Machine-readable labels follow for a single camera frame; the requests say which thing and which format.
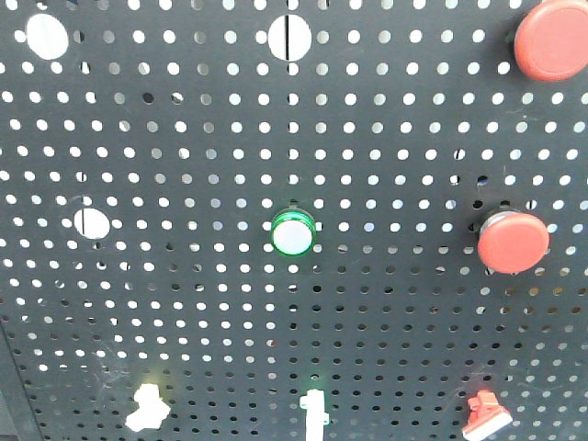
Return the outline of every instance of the emergency stop button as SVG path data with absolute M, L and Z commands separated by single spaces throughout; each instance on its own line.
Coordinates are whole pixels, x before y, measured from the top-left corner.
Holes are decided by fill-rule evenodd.
M 548 247 L 548 229 L 540 219 L 518 211 L 500 211 L 482 224 L 478 254 L 488 268 L 512 274 L 536 265 Z
M 516 31 L 514 56 L 533 80 L 573 77 L 588 64 L 588 1 L 546 0 L 535 6 Z

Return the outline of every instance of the white plastic tab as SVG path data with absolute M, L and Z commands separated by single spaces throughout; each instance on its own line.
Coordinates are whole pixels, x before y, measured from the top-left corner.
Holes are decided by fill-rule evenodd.
M 139 409 L 127 416 L 125 425 L 133 432 L 143 429 L 159 429 L 170 412 L 170 407 L 159 397 L 156 384 L 141 384 L 133 397 Z
M 329 423 L 324 411 L 324 392 L 311 389 L 300 397 L 300 408 L 306 411 L 306 441 L 322 441 L 323 427 Z

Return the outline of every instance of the panel mounting hole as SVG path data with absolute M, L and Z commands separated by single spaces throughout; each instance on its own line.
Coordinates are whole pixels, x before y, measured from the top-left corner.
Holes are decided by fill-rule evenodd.
M 267 32 L 267 44 L 285 62 L 301 59 L 311 48 L 311 28 L 304 18 L 289 14 L 276 18 Z
M 103 239 L 110 232 L 110 221 L 98 209 L 79 209 L 73 215 L 73 226 L 86 239 Z
M 27 44 L 43 60 L 55 60 L 67 52 L 67 31 L 54 16 L 37 14 L 28 20 Z

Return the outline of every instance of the push button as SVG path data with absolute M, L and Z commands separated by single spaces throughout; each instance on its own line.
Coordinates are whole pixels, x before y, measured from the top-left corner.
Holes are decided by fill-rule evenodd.
M 548 229 L 540 219 L 505 210 L 492 214 L 482 224 L 478 254 L 487 267 L 512 274 L 537 264 L 548 246 Z
M 534 7 L 516 31 L 514 56 L 533 80 L 573 77 L 588 64 L 588 2 L 546 0 Z

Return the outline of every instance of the black perforated panel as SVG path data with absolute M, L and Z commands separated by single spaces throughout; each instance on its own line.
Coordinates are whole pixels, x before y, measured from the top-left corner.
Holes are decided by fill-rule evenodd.
M 480 389 L 496 439 L 588 435 L 588 72 L 519 73 L 538 1 L 49 3 L 0 3 L 2 323 L 45 439 L 300 440 L 311 388 L 326 439 L 461 438 Z M 269 245 L 292 201 L 301 258 Z M 551 232 L 516 276 L 475 250 L 501 202 Z M 135 435 L 143 382 L 172 413 Z

